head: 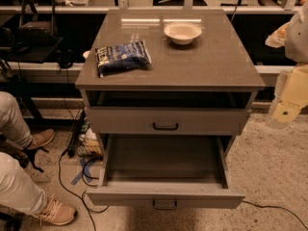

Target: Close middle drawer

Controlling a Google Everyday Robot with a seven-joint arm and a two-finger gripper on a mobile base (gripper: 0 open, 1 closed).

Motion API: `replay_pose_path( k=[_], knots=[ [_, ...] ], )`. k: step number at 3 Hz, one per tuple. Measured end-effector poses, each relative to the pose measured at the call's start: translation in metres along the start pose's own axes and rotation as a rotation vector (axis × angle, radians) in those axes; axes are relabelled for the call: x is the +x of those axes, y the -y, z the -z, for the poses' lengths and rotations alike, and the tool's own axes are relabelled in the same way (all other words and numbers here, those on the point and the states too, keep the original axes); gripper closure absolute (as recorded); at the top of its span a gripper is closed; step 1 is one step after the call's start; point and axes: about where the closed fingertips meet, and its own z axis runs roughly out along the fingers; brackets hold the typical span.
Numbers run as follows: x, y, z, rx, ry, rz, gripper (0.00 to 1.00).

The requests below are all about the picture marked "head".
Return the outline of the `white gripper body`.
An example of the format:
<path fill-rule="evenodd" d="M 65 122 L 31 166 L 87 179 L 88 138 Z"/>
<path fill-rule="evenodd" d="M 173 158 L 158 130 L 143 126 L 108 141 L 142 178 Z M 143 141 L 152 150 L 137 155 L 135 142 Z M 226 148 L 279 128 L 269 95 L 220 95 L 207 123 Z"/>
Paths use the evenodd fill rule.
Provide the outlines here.
<path fill-rule="evenodd" d="M 301 110 L 308 105 L 308 64 L 282 71 L 277 79 L 278 104 L 283 109 Z"/>

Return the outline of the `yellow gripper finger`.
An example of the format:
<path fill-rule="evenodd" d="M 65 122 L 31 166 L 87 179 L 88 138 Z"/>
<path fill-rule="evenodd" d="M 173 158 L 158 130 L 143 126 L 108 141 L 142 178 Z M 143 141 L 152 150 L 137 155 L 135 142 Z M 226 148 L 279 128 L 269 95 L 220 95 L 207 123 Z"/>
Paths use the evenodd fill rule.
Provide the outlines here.
<path fill-rule="evenodd" d="M 271 128 L 284 129 L 297 118 L 300 111 L 296 104 L 274 100 L 269 107 L 266 123 Z"/>

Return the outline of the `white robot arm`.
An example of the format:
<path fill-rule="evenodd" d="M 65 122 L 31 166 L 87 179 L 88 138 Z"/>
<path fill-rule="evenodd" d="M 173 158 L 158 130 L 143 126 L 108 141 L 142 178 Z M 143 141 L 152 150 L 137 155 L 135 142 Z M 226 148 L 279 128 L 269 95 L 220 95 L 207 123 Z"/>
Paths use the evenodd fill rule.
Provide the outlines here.
<path fill-rule="evenodd" d="M 291 71 L 283 70 L 277 77 L 274 99 L 269 107 L 269 127 L 282 129 L 290 125 L 308 106 L 308 5 L 274 31 L 266 45 L 285 47 L 285 55 L 295 62 Z"/>

